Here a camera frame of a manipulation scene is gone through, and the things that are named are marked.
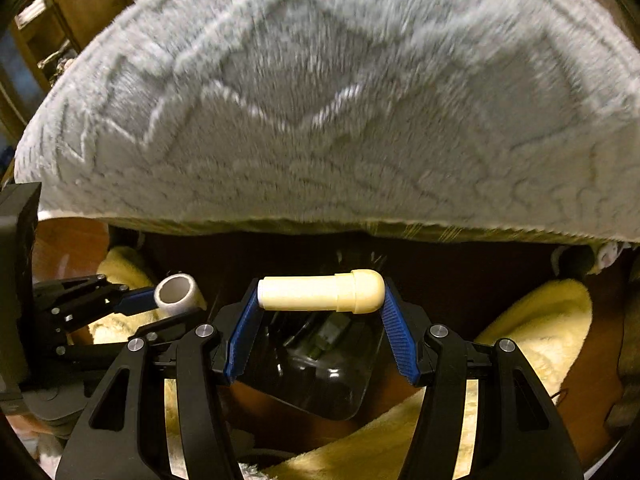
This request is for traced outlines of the tape roll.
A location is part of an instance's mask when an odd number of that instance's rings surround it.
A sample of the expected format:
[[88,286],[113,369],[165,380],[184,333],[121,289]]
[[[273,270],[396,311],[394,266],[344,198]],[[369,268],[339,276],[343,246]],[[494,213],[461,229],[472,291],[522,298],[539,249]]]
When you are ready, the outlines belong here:
[[154,301],[163,316],[205,311],[207,308],[198,284],[191,275],[185,273],[164,278],[154,289]]

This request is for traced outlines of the cream small tube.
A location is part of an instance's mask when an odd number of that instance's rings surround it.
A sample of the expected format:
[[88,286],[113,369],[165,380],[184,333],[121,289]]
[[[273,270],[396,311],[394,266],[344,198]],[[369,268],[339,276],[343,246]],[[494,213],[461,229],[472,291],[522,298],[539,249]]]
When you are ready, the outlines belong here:
[[266,311],[369,314],[382,307],[385,282],[378,272],[352,270],[322,276],[267,276],[257,284]]

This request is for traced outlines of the black trash bin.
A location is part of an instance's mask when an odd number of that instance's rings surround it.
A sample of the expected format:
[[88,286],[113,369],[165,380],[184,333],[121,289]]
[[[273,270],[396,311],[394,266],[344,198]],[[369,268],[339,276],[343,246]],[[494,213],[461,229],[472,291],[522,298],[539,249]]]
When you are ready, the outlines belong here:
[[382,341],[377,313],[261,310],[238,379],[299,411],[347,420],[360,409]]

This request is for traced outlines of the yellow towel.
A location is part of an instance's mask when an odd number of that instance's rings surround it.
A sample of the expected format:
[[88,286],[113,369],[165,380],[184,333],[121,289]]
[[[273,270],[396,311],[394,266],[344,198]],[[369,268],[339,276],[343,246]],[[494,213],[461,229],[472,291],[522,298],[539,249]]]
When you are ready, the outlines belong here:
[[267,276],[244,304],[186,332],[177,351],[178,411],[192,479],[237,479],[218,386],[239,375],[259,311],[380,312],[400,374],[416,394],[350,436],[274,468],[279,479],[452,479],[460,453],[473,479],[578,479],[574,445],[549,394],[591,323],[584,285],[552,282],[472,344],[402,302],[371,270]]

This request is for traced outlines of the wooden wardrobe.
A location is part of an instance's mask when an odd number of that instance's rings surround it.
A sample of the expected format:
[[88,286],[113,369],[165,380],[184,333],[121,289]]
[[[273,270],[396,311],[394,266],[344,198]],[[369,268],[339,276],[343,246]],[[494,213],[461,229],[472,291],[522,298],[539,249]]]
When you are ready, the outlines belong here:
[[53,61],[78,53],[134,0],[1,0],[1,134],[15,144],[51,88]]

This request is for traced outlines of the grey fluffy blanket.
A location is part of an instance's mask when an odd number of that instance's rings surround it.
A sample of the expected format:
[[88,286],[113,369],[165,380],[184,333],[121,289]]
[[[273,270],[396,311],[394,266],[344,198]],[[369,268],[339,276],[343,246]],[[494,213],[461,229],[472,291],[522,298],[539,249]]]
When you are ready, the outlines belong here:
[[15,179],[154,231],[633,243],[639,52],[597,0],[136,0]]

